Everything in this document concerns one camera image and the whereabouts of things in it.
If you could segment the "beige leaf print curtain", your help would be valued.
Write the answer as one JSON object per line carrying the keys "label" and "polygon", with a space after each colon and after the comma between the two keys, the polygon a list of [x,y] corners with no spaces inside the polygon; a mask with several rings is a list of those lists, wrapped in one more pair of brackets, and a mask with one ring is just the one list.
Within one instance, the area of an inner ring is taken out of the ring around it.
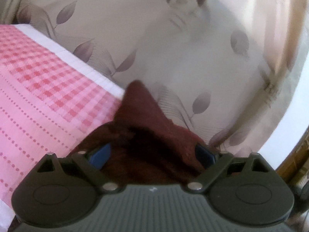
{"label": "beige leaf print curtain", "polygon": [[308,53],[308,0],[1,0],[13,22],[121,87],[142,81],[175,124],[237,156],[274,132]]}

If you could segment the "dark wooden furniture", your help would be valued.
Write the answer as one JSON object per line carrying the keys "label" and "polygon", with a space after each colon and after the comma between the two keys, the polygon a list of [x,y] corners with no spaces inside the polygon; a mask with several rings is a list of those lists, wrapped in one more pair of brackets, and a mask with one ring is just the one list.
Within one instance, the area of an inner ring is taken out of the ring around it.
{"label": "dark wooden furniture", "polygon": [[276,172],[294,195],[293,212],[305,213],[308,210],[308,129]]}

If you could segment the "dark red fuzzy garment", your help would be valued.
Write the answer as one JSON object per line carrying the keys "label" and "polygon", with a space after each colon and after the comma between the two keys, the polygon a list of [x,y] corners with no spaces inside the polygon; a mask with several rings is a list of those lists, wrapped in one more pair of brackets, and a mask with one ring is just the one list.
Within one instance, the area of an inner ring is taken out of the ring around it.
{"label": "dark red fuzzy garment", "polygon": [[97,127],[73,152],[110,144],[111,155],[101,168],[123,184],[186,184],[203,171],[195,157],[196,134],[167,119],[140,82],[128,85],[111,122]]}

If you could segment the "pink white bed sheet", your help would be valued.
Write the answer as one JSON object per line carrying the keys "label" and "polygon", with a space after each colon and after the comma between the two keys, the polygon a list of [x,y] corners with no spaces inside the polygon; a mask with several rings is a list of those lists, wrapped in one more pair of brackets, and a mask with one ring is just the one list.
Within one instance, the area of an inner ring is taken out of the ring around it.
{"label": "pink white bed sheet", "polygon": [[47,153],[109,122],[123,89],[30,25],[1,25],[1,231],[12,193]]}

